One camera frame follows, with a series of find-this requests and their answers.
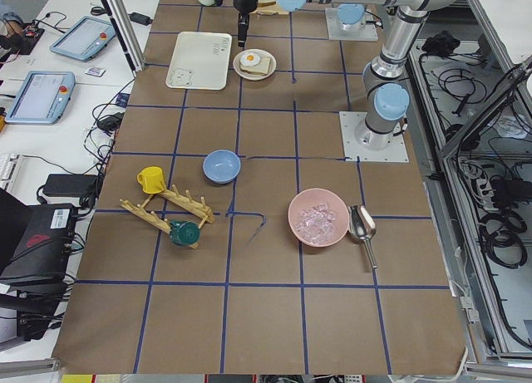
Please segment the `cream round plate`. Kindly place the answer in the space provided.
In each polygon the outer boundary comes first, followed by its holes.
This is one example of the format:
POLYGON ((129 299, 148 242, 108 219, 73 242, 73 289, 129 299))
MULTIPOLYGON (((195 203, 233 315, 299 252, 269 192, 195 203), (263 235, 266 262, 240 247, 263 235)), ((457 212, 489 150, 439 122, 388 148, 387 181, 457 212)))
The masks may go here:
POLYGON ((276 67, 275 57, 261 49, 241 51, 233 59, 235 72, 249 81, 261 81, 271 76, 276 67))

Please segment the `bottom bread slice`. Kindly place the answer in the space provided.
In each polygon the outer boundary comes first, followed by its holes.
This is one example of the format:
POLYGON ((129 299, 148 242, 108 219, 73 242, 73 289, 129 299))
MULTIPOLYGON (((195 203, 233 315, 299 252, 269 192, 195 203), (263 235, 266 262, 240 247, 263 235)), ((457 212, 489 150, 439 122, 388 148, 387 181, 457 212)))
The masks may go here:
POLYGON ((261 62, 257 66, 251 67, 242 67, 239 63, 241 71, 244 71, 249 74, 266 76, 268 75, 269 68, 271 64, 271 58, 268 56, 261 56, 261 62))

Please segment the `wooden cutting board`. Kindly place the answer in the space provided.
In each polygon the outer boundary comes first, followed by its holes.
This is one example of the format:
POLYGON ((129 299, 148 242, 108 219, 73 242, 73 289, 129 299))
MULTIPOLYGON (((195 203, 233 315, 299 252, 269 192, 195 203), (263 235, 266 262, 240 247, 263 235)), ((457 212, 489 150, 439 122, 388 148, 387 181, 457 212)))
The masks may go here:
POLYGON ((288 15, 288 12, 283 10, 276 0, 258 0, 258 6, 254 13, 264 16, 288 15))

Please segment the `fried egg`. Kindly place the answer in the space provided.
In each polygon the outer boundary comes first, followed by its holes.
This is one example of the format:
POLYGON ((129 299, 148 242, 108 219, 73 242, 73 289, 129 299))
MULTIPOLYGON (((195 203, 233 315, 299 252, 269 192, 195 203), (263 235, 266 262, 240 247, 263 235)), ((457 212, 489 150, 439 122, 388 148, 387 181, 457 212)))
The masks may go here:
POLYGON ((261 56, 256 52, 244 52, 239 58, 239 63, 242 67, 257 66, 260 62, 261 56))

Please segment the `cream bear tray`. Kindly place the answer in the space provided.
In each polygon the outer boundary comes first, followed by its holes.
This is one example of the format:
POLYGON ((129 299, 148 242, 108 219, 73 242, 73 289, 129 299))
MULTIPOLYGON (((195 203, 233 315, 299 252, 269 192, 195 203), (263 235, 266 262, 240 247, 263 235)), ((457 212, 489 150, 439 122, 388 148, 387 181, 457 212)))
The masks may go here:
POLYGON ((224 89, 231 46, 232 36, 228 33, 179 33, 165 79, 166 86, 186 90, 224 89))

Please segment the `blue bowl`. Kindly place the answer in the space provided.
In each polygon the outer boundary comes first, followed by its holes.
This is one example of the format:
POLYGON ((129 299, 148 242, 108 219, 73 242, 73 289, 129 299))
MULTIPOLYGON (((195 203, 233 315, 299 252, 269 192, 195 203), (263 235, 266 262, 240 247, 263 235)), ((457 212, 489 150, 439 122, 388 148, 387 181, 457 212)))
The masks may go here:
POLYGON ((216 184, 233 181, 241 169, 240 158, 231 150, 215 150, 204 158, 204 175, 216 184))

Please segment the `upper teach pendant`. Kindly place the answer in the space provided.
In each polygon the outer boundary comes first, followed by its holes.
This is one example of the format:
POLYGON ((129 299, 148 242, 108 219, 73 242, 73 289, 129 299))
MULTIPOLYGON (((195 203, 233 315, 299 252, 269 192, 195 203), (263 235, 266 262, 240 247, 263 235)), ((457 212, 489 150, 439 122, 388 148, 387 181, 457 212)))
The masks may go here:
POLYGON ((78 61, 92 59, 116 36, 114 27, 107 21, 85 16, 53 42, 49 50, 78 61))

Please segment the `teach pendant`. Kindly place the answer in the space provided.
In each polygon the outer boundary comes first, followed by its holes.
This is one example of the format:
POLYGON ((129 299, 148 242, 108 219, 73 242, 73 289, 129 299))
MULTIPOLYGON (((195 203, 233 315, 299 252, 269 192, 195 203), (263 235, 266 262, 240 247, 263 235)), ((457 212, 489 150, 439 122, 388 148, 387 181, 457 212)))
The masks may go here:
POLYGON ((49 50, 78 61, 92 59, 116 36, 114 27, 107 21, 85 16, 53 42, 49 50))
POLYGON ((52 125, 63 115, 76 85, 70 71, 30 71, 5 121, 8 124, 52 125))

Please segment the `yellow mug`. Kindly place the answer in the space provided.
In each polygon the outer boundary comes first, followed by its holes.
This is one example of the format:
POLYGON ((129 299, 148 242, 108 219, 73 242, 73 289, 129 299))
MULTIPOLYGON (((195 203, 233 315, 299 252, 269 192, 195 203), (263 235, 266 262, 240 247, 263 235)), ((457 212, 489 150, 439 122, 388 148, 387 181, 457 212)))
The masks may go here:
POLYGON ((166 190, 164 171, 159 166, 145 167, 136 179, 146 194, 158 194, 166 190))

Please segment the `pink bowl with ice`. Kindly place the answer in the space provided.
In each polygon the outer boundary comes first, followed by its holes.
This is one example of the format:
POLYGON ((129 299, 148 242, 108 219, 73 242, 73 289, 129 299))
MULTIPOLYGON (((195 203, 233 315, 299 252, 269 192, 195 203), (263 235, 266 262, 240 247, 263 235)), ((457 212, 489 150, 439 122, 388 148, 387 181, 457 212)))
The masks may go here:
POLYGON ((347 206, 334 192, 312 188, 292 199, 288 206, 288 223, 299 241, 323 248, 334 245, 346 235, 350 216, 347 206))

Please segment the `lower teach pendant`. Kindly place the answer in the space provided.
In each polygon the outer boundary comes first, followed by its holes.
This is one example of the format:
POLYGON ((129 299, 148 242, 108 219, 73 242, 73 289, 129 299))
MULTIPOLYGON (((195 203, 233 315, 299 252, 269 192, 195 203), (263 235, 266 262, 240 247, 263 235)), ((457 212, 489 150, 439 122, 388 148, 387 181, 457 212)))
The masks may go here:
POLYGON ((70 71, 30 71, 5 121, 8 124, 52 125, 63 115, 76 85, 70 71))

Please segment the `dark green mug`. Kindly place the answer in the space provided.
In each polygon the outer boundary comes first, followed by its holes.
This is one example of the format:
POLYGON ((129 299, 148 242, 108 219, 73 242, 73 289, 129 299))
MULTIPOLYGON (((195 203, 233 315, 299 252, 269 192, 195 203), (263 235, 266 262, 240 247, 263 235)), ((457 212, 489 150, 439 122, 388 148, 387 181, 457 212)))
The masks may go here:
POLYGON ((173 244, 197 248, 199 239, 200 228, 196 223, 181 220, 170 221, 170 240, 173 244))

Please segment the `black power adapter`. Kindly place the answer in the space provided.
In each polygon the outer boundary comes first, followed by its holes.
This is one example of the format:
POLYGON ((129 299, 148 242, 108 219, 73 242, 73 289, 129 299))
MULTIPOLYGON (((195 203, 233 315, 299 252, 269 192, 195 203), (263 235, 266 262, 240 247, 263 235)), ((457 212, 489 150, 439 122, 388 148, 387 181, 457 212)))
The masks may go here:
POLYGON ((80 207, 89 209, 96 202, 96 176, 93 174, 49 174, 37 189, 37 201, 46 204, 49 197, 77 198, 80 207))

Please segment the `metal scoop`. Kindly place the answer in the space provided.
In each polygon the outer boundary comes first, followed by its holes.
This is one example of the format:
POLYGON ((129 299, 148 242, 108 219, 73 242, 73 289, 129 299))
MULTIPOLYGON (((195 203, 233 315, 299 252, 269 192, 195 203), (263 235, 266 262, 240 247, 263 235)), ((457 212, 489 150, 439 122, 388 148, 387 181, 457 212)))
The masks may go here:
POLYGON ((377 269, 377 258, 371 242, 377 231, 375 222, 363 204, 349 206, 348 211, 350 216, 349 233, 352 240, 364 246, 372 269, 377 269))

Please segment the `black computer box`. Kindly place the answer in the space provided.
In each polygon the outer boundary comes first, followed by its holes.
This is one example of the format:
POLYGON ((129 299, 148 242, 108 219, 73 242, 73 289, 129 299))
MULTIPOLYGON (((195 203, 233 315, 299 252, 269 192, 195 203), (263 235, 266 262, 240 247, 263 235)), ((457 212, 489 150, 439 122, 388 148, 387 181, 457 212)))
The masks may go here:
POLYGON ((26 205, 1 191, 1 283, 44 285, 65 279, 77 207, 26 205))

